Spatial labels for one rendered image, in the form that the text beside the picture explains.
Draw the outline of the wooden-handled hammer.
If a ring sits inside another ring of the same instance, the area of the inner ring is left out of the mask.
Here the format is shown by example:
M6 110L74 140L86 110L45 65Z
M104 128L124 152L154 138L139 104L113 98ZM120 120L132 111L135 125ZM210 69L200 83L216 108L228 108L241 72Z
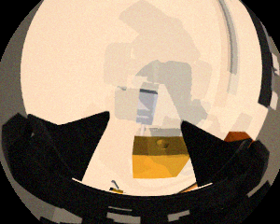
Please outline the wooden-handled hammer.
M196 183L193 183L193 184L191 184L191 186L189 186L188 188L186 188L186 189L184 189L184 190L180 190L179 192L178 192L178 194L180 194L180 193L185 193L185 191L190 191L190 190L192 190L192 189L195 189L197 187L197 184Z

